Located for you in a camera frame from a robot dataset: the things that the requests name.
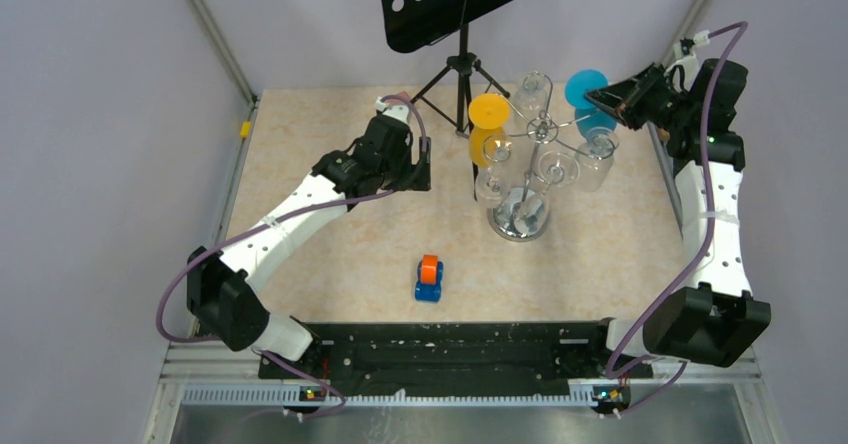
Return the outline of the blue plastic wine glass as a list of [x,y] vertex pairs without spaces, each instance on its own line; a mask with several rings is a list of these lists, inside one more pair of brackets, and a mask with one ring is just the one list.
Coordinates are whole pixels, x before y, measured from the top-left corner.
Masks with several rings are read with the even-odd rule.
[[589,138],[594,129],[614,131],[617,123],[614,119],[601,112],[590,103],[585,94],[608,85],[607,77],[595,69],[583,69],[573,74],[565,84],[564,97],[574,109],[574,116],[579,133]]

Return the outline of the clear wine glass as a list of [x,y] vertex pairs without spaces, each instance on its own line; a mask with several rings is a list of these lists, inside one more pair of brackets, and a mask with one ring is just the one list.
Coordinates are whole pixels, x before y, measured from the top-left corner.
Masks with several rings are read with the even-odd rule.
[[480,154],[475,198],[484,208],[495,209],[505,201],[516,183],[517,144],[507,134],[491,135],[482,142]]

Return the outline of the orange plastic wine glass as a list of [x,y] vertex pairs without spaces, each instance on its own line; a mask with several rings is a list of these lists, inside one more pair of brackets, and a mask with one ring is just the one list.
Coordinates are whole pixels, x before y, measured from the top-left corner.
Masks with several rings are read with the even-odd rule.
[[481,94],[471,100],[468,117],[471,124],[469,157],[475,166],[486,167],[484,142],[488,137],[503,132],[504,125],[511,118],[509,101],[500,94]]

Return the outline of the clear glass with clips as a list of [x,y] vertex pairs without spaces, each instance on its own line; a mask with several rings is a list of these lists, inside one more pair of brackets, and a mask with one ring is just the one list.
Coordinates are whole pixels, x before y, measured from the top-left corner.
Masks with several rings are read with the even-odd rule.
[[599,190],[615,162],[619,148],[617,134],[605,127],[590,129],[575,158],[579,165],[577,188],[586,193]]

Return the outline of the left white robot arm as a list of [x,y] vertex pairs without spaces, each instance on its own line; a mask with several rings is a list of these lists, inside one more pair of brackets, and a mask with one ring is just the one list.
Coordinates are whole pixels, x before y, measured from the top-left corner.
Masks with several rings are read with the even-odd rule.
[[430,138],[409,122],[423,120],[398,95],[380,98],[360,137],[323,155],[280,204],[244,233],[216,249],[197,249],[182,278],[186,305],[229,350],[271,351],[297,377],[319,368],[313,334],[295,318],[274,314],[260,293],[279,266],[321,228],[360,203],[396,192],[427,192]]

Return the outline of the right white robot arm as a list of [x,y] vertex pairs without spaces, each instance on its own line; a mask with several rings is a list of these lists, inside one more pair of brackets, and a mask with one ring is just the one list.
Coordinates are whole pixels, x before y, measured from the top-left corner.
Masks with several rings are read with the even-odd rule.
[[730,125],[747,84],[741,64],[708,59],[691,84],[652,64],[637,75],[588,90],[585,98],[619,124],[665,130],[688,259],[680,276],[634,321],[612,319],[586,349],[600,376],[652,357],[727,368],[766,331],[769,303],[754,297],[740,246],[738,212],[745,146]]

